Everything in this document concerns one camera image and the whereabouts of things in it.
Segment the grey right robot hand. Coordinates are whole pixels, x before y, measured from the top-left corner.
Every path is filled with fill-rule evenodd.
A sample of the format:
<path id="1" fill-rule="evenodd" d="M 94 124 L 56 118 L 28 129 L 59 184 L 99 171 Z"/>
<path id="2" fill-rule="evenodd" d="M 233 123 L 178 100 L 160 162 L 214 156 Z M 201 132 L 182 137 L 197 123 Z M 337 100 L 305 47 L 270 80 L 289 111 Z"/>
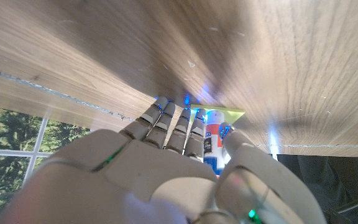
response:
<path id="1" fill-rule="evenodd" d="M 230 124 L 220 174 L 206 163 L 204 110 L 159 97 L 119 132 L 100 129 L 46 159 L 0 223 L 324 223 L 308 187 Z"/>

